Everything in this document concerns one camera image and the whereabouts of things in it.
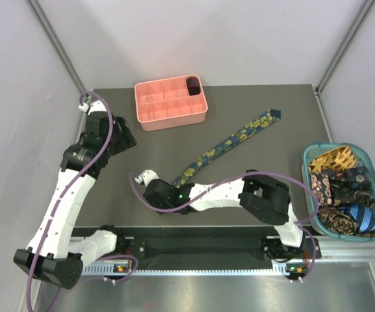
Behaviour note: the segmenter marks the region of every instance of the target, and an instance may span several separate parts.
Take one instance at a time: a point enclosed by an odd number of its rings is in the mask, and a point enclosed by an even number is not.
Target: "necktie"
[[[314,158],[310,165],[310,172],[322,172],[323,169],[343,171],[356,164],[356,156],[347,145],[339,146]]]
[[[238,131],[235,131],[221,143],[192,162],[190,166],[188,166],[187,169],[174,180],[173,185],[175,187],[184,185],[195,174],[197,174],[202,168],[206,167],[212,161],[216,160],[224,153],[232,150],[246,139],[252,137],[254,134],[260,132],[280,119],[280,110],[270,109],[262,113],[258,118],[252,120],[250,123],[247,123],[244,127],[240,128]]]

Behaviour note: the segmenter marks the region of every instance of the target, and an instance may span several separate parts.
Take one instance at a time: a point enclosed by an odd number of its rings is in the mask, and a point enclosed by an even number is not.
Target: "metal floor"
[[[109,160],[89,192],[77,226],[258,226],[244,209],[209,209],[186,216],[146,209],[132,193],[131,172],[155,170],[171,183],[202,153],[267,109],[280,109],[281,120],[257,133],[217,159],[192,182],[208,184],[245,172],[273,171],[302,179],[304,149],[313,142],[328,141],[311,85],[208,86],[204,88],[209,111],[203,123],[145,132],[136,120],[134,90],[96,90],[112,112],[123,114],[138,145]],[[307,217],[303,191],[291,185],[298,218]]]
[[[375,312],[375,284],[368,263],[319,263],[303,284],[282,277],[132,277],[113,286],[81,282],[62,291],[51,312]],[[56,288],[42,287],[36,312]]]

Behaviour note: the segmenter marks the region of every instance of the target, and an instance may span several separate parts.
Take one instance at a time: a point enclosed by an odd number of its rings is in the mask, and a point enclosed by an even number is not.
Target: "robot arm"
[[[178,207],[206,192],[178,212],[185,215],[213,208],[241,207],[260,221],[273,225],[283,245],[299,248],[302,244],[303,231],[295,224],[297,217],[292,210],[289,187],[272,177],[245,177],[214,189],[212,185],[195,183],[177,188],[159,179],[153,170],[145,170],[135,181],[145,185],[144,197],[154,207]]]
[[[115,251],[118,234],[113,227],[102,227],[92,236],[80,242],[70,242],[71,233],[82,204],[93,187],[100,171],[108,159],[136,145],[123,116],[113,116],[112,138],[108,148],[100,158],[79,177],[69,190],[61,196],[65,187],[99,152],[104,145],[109,130],[108,116],[100,101],[90,106],[80,107],[88,112],[84,132],[78,143],[70,146],[63,154],[58,180],[53,197],[38,228],[27,248],[17,250],[14,262],[29,273],[33,251],[37,249],[47,223],[51,226],[41,249],[34,278],[54,283],[63,288],[72,288],[80,278],[82,270],[102,255]],[[56,202],[62,197],[58,207]]]

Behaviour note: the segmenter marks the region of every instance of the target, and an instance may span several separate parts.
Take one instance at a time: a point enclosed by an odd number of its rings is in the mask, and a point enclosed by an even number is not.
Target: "pink divided tray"
[[[186,79],[189,77],[198,79],[200,94],[188,94]],[[197,75],[138,83],[135,104],[136,117],[145,131],[196,124],[206,119],[207,102]]]

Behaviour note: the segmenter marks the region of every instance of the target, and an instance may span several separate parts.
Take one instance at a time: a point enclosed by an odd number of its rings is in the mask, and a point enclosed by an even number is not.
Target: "white enclosure panel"
[[[40,0],[90,88],[317,84],[363,0]]]
[[[337,140],[361,146],[375,167],[375,6],[323,96]]]
[[[47,209],[78,93],[25,1],[0,1],[0,312],[22,300],[13,263]]]

